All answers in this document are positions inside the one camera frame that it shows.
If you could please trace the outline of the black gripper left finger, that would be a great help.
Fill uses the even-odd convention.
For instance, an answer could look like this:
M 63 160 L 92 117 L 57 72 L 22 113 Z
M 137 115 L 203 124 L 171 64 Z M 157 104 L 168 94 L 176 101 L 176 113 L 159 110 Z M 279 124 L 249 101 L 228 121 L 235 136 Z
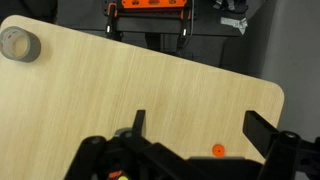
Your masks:
M 140 136 L 145 136 L 146 133 L 146 111 L 138 110 L 134 119 L 132 130 Z

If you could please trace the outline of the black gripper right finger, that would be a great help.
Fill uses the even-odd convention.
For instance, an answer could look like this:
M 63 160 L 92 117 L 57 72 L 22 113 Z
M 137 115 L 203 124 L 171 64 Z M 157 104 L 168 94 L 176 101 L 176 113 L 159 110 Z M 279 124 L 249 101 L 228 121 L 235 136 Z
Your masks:
M 266 157 L 279 131 L 256 111 L 245 112 L 242 132 L 255 149 Z

